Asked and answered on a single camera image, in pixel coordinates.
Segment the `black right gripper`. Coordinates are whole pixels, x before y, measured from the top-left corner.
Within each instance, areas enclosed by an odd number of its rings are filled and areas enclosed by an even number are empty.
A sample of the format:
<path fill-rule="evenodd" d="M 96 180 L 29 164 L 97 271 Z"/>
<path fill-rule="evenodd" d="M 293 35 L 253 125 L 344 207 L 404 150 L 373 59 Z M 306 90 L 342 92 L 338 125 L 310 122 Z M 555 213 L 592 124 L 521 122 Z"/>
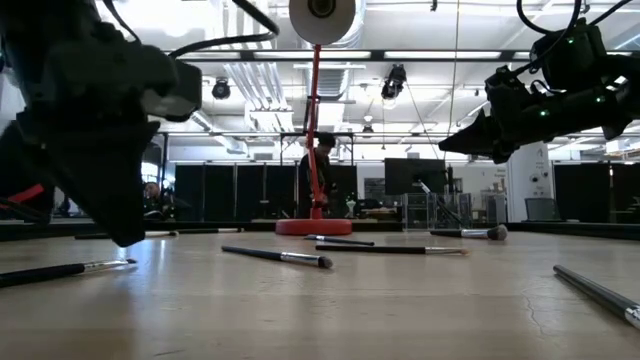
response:
<path fill-rule="evenodd" d="M 485 92 L 490 114 L 480 110 L 474 122 L 438 143 L 441 151 L 462 154 L 490 154 L 495 164 L 506 163 L 523 145 L 534 142 L 549 143 L 550 135 L 533 135 L 526 130 L 532 120 L 526 120 L 524 110 L 535 105 L 532 95 L 517 75 L 507 66 L 498 67 L 485 80 Z"/>

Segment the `slim black makeup brush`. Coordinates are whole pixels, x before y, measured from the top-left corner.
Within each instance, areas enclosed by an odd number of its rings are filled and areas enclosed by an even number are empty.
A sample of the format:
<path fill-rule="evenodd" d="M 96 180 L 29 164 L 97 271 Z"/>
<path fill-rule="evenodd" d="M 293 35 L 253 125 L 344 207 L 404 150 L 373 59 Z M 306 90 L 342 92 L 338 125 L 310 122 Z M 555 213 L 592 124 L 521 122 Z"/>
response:
<path fill-rule="evenodd" d="M 422 180 L 418 180 L 417 184 L 421 187 L 421 189 L 423 190 L 423 192 L 425 194 L 431 194 L 432 191 L 431 189 L 422 181 Z M 453 222 L 455 222 L 459 227 L 463 226 L 462 220 L 461 218 L 454 213 L 453 211 L 451 211 L 445 204 L 445 202 L 443 200 L 440 199 L 440 197 L 438 195 L 434 196 L 434 200 L 436 202 L 437 207 L 447 216 L 449 217 Z"/>
<path fill-rule="evenodd" d="M 179 234 L 216 234 L 216 233 L 241 233 L 243 228 L 196 228 L 175 230 Z"/>
<path fill-rule="evenodd" d="M 331 269 L 333 267 L 333 261 L 326 256 L 308 255 L 291 252 L 273 252 L 258 249 L 249 249 L 233 246 L 222 246 L 223 252 L 229 252 L 239 255 L 245 255 L 255 258 L 261 258 L 272 261 L 295 263 L 302 265 L 315 266 L 321 269 Z"/>
<path fill-rule="evenodd" d="M 145 231 L 144 233 L 133 234 L 115 234 L 116 238 L 157 238 L 157 237 L 176 237 L 179 236 L 179 232 L 175 230 L 166 231 Z M 74 235 L 75 240 L 101 240 L 101 239 L 113 239 L 113 234 L 110 233 L 92 233 L 92 234 L 78 234 Z"/>

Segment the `large fluffy makeup brush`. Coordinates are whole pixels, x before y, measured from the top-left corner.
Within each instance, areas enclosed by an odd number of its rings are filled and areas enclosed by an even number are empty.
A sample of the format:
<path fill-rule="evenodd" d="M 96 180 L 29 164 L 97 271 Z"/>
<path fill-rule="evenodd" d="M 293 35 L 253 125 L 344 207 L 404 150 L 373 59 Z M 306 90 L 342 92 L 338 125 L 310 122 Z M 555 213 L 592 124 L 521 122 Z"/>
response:
<path fill-rule="evenodd" d="M 498 225 L 488 229 L 436 229 L 431 230 L 430 234 L 442 237 L 504 241 L 508 236 L 508 229 L 505 225 Z"/>

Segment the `medium brush wide silver ferrule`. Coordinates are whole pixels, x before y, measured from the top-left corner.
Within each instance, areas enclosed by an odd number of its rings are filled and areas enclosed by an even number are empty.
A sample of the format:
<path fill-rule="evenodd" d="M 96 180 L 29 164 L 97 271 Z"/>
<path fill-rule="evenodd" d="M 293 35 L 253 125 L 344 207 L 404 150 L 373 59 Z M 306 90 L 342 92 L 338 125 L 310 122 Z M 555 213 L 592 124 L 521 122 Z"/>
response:
<path fill-rule="evenodd" d="M 73 263 L 0 273 L 0 289 L 134 265 L 134 259 Z"/>

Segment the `long brush brown pointed tip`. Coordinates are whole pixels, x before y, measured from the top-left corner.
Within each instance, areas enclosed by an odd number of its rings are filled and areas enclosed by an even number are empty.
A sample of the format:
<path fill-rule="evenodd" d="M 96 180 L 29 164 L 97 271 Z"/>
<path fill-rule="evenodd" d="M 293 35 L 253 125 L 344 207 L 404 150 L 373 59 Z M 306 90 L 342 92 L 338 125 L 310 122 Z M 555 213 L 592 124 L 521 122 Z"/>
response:
<path fill-rule="evenodd" d="M 379 254 L 468 255 L 469 250 L 451 247 L 339 246 L 316 245 L 316 250 Z"/>

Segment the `black brush dark head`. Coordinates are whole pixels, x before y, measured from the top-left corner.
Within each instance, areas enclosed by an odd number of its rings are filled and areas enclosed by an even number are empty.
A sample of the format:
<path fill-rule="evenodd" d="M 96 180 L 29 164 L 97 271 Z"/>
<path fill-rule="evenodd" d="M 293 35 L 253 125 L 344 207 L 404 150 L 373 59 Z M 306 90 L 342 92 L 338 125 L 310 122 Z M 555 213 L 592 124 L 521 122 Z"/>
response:
<path fill-rule="evenodd" d="M 375 242 L 350 240 L 346 238 L 331 237 L 326 235 L 310 234 L 305 236 L 303 239 L 308 241 L 325 242 L 325 243 L 333 243 L 333 244 L 348 244 L 348 245 L 370 246 L 370 247 L 375 246 Z"/>

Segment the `long thin black makeup brush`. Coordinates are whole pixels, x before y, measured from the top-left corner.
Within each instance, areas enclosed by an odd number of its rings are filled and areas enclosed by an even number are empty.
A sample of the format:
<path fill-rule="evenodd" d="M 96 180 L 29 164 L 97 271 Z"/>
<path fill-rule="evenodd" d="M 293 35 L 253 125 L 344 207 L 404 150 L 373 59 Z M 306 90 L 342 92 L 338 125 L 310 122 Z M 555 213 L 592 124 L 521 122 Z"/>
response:
<path fill-rule="evenodd" d="M 640 303 L 637 303 L 599 283 L 561 265 L 553 266 L 554 273 L 580 290 L 609 312 L 640 330 Z"/>

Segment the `black monitor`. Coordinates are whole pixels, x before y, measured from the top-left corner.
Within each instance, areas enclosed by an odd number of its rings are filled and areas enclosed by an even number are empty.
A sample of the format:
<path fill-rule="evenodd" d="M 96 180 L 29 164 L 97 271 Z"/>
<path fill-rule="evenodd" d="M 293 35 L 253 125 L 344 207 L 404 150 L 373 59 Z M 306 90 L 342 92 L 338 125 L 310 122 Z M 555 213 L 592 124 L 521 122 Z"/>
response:
<path fill-rule="evenodd" d="M 386 195 L 403 195 L 421 191 L 423 183 L 431 192 L 443 193 L 447 184 L 443 160 L 385 158 Z"/>

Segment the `clear acrylic organizer box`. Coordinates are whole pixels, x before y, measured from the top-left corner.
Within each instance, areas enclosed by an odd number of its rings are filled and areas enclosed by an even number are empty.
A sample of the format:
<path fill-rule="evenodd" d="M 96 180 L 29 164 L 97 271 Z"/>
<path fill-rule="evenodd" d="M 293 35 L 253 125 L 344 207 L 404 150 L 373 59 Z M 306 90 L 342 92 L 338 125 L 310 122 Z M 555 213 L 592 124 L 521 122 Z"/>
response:
<path fill-rule="evenodd" d="M 446 206 L 462 220 L 459 227 L 436 205 L 438 195 Z M 469 228 L 472 222 L 472 199 L 470 194 L 404 194 L 402 199 L 403 228 L 407 231 Z"/>

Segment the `grey chair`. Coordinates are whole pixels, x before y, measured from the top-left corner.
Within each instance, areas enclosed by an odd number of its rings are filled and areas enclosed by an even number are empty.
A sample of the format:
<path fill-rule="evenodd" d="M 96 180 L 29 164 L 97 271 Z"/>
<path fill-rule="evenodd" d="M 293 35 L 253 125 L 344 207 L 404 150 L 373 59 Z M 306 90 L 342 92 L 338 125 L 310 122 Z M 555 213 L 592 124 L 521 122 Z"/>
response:
<path fill-rule="evenodd" d="M 553 198 L 526 198 L 527 221 L 529 222 L 563 222 L 556 200 Z"/>

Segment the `seated person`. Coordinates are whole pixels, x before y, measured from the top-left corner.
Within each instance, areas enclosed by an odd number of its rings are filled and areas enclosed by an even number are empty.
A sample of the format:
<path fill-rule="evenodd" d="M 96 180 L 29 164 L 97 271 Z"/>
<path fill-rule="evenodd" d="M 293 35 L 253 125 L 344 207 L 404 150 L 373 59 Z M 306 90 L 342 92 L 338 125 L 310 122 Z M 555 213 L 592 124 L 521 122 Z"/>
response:
<path fill-rule="evenodd" d="M 150 221 L 176 221 L 181 212 L 191 209 L 178 198 L 172 188 L 161 188 L 156 182 L 147 182 L 143 193 L 143 218 Z"/>

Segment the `black partition panels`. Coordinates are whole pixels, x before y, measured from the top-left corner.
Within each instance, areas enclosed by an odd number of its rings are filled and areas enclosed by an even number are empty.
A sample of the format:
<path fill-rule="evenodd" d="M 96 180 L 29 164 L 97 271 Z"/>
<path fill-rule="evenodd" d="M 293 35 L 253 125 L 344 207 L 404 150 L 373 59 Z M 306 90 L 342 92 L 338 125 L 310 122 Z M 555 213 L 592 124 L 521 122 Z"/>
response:
<path fill-rule="evenodd" d="M 252 222 L 296 218 L 310 202 L 298 164 L 184 164 L 175 168 L 176 218 Z"/>
<path fill-rule="evenodd" d="M 640 163 L 555 165 L 553 172 L 563 219 L 640 224 Z"/>

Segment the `black overhead rig beam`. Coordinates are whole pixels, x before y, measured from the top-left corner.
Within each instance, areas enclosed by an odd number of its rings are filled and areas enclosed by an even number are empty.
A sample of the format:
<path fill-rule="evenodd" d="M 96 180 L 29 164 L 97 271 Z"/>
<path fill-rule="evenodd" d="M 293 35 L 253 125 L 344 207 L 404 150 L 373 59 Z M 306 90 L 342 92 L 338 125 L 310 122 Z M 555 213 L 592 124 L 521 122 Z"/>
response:
<path fill-rule="evenodd" d="M 193 63 L 231 62 L 311 62 L 312 50 L 203 50 L 181 59 Z M 524 63 L 529 53 L 521 50 L 336 50 L 323 49 L 320 60 L 329 62 L 471 62 Z"/>

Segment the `standing person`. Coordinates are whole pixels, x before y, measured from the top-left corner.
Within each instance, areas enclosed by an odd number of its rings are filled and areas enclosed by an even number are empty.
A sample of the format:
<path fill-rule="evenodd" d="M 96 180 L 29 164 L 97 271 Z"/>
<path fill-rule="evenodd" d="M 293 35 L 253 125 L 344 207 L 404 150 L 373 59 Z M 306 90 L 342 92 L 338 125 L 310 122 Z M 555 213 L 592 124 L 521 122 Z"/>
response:
<path fill-rule="evenodd" d="M 336 188 L 330 169 L 329 153 L 336 145 L 336 140 L 331 133 L 317 132 L 315 133 L 318 144 L 314 147 L 316 178 L 320 190 L 320 205 L 323 211 L 329 208 L 329 197 Z M 309 218 L 311 216 L 312 201 L 314 199 L 312 172 L 308 154 L 305 154 L 298 168 L 298 217 Z"/>

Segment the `red desk lamp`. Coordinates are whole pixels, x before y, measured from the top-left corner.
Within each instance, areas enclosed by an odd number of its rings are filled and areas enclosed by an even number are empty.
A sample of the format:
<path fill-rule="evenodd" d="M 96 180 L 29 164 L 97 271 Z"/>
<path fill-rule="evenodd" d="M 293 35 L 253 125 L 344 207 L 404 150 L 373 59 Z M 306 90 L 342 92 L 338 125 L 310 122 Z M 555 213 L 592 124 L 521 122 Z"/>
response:
<path fill-rule="evenodd" d="M 311 207 L 308 219 L 279 220 L 279 235 L 349 235 L 352 222 L 345 219 L 326 219 L 323 215 L 325 195 L 319 183 L 316 151 L 314 146 L 318 119 L 319 70 L 323 45 L 330 45 L 343 38 L 355 19 L 355 0 L 290 0 L 289 15 L 297 35 L 313 47 L 311 90 L 306 115 L 307 159 L 311 182 Z"/>

